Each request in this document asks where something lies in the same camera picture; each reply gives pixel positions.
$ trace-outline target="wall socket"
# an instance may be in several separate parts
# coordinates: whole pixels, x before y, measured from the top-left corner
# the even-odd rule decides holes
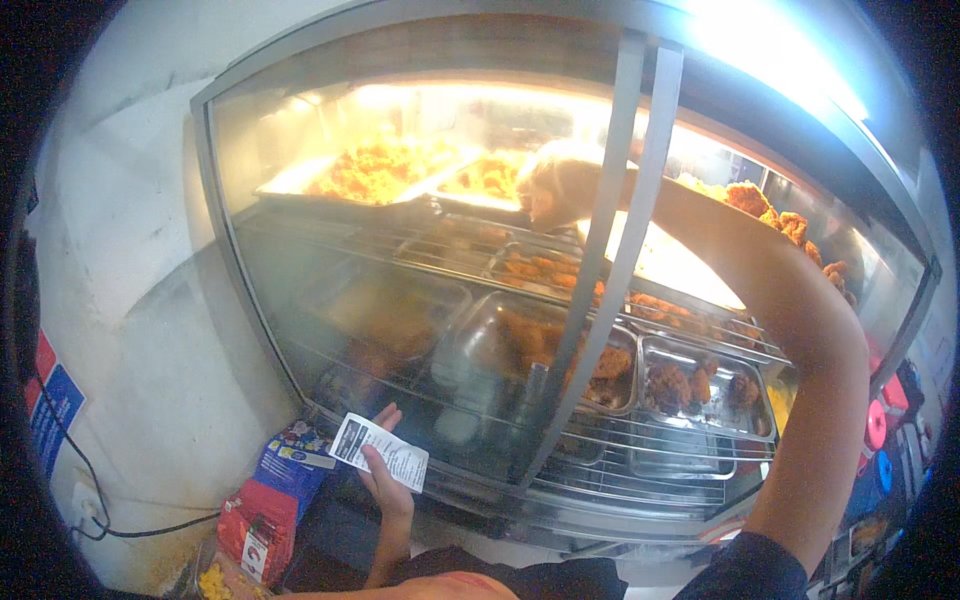
[[[105,518],[103,507],[100,506],[100,497],[97,495],[97,486],[93,483],[93,478],[80,468],[74,467],[73,475],[74,484],[73,497],[70,500],[70,507],[72,509],[70,525],[86,531],[84,526],[88,523],[93,526],[92,530],[95,531],[99,528],[93,523],[92,518],[97,517],[97,520],[100,522],[104,522]]]

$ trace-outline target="metal frame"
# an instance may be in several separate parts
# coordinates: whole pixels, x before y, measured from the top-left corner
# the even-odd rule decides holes
[[[217,235],[218,244],[223,251],[225,261],[228,265],[228,271],[238,290],[245,290],[246,294],[241,294],[241,303],[248,313],[252,322],[259,322],[260,327],[254,327],[261,343],[274,350],[272,359],[279,371],[286,374],[284,383],[287,384],[288,391],[298,394],[308,402],[312,410],[317,411],[326,419],[333,423],[339,422],[340,417],[332,414],[322,406],[310,402],[308,397],[302,392],[297,382],[290,375],[290,370],[285,364],[282,355],[276,346],[276,340],[273,338],[269,327],[263,318],[261,307],[259,306],[255,294],[249,285],[246,267],[243,259],[236,248],[235,236],[232,230],[232,224],[229,216],[226,214],[226,205],[222,202],[222,187],[219,181],[219,172],[215,165],[217,163],[216,151],[214,146],[214,128],[210,110],[210,103],[227,92],[234,86],[245,81],[250,76],[256,74],[262,69],[279,62],[280,60],[294,56],[295,54],[319,46],[329,41],[351,36],[353,34],[365,32],[374,28],[395,25],[398,23],[420,20],[424,18],[456,16],[476,13],[501,13],[501,14],[535,14],[551,17],[568,17],[584,19],[594,22],[606,23],[609,25],[623,28],[623,39],[621,41],[621,57],[623,68],[621,68],[620,59],[618,59],[616,77],[614,82],[614,103],[611,116],[611,135],[607,144],[607,160],[605,160],[603,176],[601,179],[601,192],[598,192],[600,202],[594,212],[594,223],[596,228],[591,228],[591,238],[587,243],[587,252],[582,263],[581,277],[578,277],[577,288],[575,288],[573,298],[571,299],[570,319],[566,324],[564,331],[564,343],[558,354],[554,369],[551,370],[545,393],[547,397],[559,395],[562,385],[562,376],[566,371],[570,358],[575,347],[577,337],[586,322],[588,305],[592,298],[592,286],[599,273],[599,261],[602,259],[603,247],[606,244],[606,235],[600,239],[600,233],[609,234],[612,214],[615,211],[613,206],[612,194],[610,189],[617,189],[615,184],[618,180],[622,181],[623,172],[617,174],[614,164],[623,164],[626,158],[626,145],[629,139],[624,141],[619,139],[622,135],[615,134],[619,130],[613,127],[614,119],[619,124],[626,115],[626,106],[631,102],[633,106],[630,110],[630,126],[625,128],[627,132],[632,130],[634,108],[636,99],[639,96],[639,80],[642,68],[642,46],[645,36],[649,35],[661,40],[660,53],[664,59],[664,71],[660,72],[660,60],[658,60],[658,72],[655,78],[654,101],[651,112],[651,127],[648,131],[648,150],[644,152],[642,160],[641,176],[638,178],[636,187],[635,202],[632,204],[630,225],[632,227],[641,227],[645,230],[646,223],[649,220],[649,211],[653,200],[656,198],[657,182],[659,182],[659,172],[656,171],[657,164],[662,171],[662,160],[665,159],[665,146],[654,152],[649,150],[653,146],[654,140],[659,135],[666,135],[669,139],[669,131],[672,128],[673,115],[677,110],[676,89],[669,89],[671,86],[679,87],[680,77],[682,75],[682,55],[684,51],[703,52],[703,47],[699,41],[690,33],[690,24],[695,18],[691,14],[683,11],[679,6],[670,6],[669,0],[664,2],[635,1],[635,0],[611,0],[601,4],[591,2],[551,2],[549,0],[532,0],[530,2],[518,3],[507,0],[470,0],[467,2],[450,3],[443,0],[420,0],[417,3],[409,3],[404,0],[381,0],[373,2],[369,0],[355,0],[348,2],[336,9],[318,14],[309,21],[292,27],[285,32],[264,42],[257,48],[252,49],[248,54],[233,62],[228,69],[217,77],[209,86],[202,90],[191,100],[191,109],[194,116],[194,123],[197,131],[197,145],[200,156],[201,173],[206,195],[207,205],[214,230]],[[814,114],[820,123],[828,131],[839,139],[854,156],[857,157],[876,178],[880,185],[887,192],[900,213],[904,217],[908,226],[913,229],[917,236],[918,243],[923,250],[924,255],[918,256],[924,264],[924,276],[910,306],[907,318],[901,324],[898,330],[895,342],[887,355],[883,358],[879,368],[871,379],[872,394],[879,389],[879,385],[886,379],[886,373],[892,372],[906,348],[912,342],[920,326],[925,311],[929,306],[933,290],[940,279],[940,266],[933,252],[932,241],[927,231],[923,219],[914,204],[910,190],[904,185],[899,176],[896,166],[891,164],[886,158],[886,154],[878,147],[876,140],[866,131],[863,126],[851,120],[840,107],[835,104],[828,104],[822,108],[820,113]],[[623,271],[626,268],[632,268],[633,262],[630,262],[632,248],[621,248],[617,260],[614,263],[611,282],[613,286],[609,289],[612,292],[626,291],[627,283],[621,281]],[[636,253],[633,252],[633,260],[636,262]],[[606,331],[609,331],[612,320],[617,312],[613,305],[619,303],[619,299],[612,300],[616,294],[610,293],[605,296],[601,304],[600,311],[597,314],[595,325],[588,337],[588,348],[586,360],[581,361],[577,371],[574,373],[574,383],[570,389],[578,389],[581,383],[586,384],[592,365],[599,356],[603,348],[606,337]],[[602,506],[591,506],[589,510],[582,504],[561,498],[546,498],[541,492],[528,489],[533,482],[540,467],[544,464],[547,456],[562,435],[566,420],[572,414],[577,403],[577,395],[568,393],[564,397],[560,408],[554,415],[550,427],[547,429],[544,439],[541,441],[535,461],[528,467],[523,480],[519,486],[503,485],[499,482],[484,481],[473,473],[462,471],[448,465],[436,465],[434,469],[438,475],[437,489],[435,495],[445,498],[451,504],[464,504],[472,506],[474,512],[482,510],[477,503],[465,495],[475,493],[477,484],[480,487],[489,489],[489,497],[496,498],[493,504],[501,506],[507,496],[501,495],[522,495],[517,498],[521,503],[530,506],[546,507],[546,513],[538,513],[536,518],[528,520],[538,526],[549,526],[557,530],[569,529],[563,525],[563,514],[580,515],[589,514],[583,526],[573,527],[571,533],[578,536],[603,539],[603,540],[648,540],[653,542],[674,541],[678,543],[696,541],[697,534],[708,527],[712,522],[720,522],[724,515],[732,514],[734,511],[749,508],[752,498],[741,501],[734,507],[729,508],[724,514],[715,517],[709,521],[699,521],[693,523],[689,528],[678,527],[675,523],[663,523],[651,521],[643,516],[636,516],[633,520],[626,518],[622,511],[613,508],[604,508]],[[469,493],[457,493],[458,489],[464,486],[469,487]],[[635,527],[636,523],[643,523],[642,529],[647,533],[639,533]]]

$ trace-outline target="white wall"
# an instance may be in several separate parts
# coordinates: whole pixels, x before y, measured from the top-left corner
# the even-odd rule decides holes
[[[87,397],[70,433],[115,530],[215,510],[296,414],[208,246],[189,100],[251,47],[338,3],[129,2],[45,139],[28,220],[41,322]],[[81,464],[64,444],[51,487],[65,516]],[[212,530],[80,544],[108,586],[159,595]]]

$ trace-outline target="red packaging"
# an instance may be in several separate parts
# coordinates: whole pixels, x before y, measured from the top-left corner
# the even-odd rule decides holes
[[[297,499],[248,479],[224,501],[217,541],[257,582],[272,584],[293,556]]]

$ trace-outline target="person's arm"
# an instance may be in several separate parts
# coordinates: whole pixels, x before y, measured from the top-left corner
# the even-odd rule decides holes
[[[653,221],[740,297],[800,379],[777,455],[744,531],[813,573],[850,498],[868,405],[868,350],[856,315],[804,251],[758,219],[672,181]]]
[[[393,431],[402,413],[396,404],[383,409],[373,422],[387,431]],[[358,471],[360,479],[370,490],[383,517],[380,519],[380,539],[373,554],[373,565],[364,588],[381,588],[390,580],[394,568],[410,558],[410,532],[414,519],[414,499],[410,490],[390,474],[383,457],[371,445],[360,448],[369,473]]]

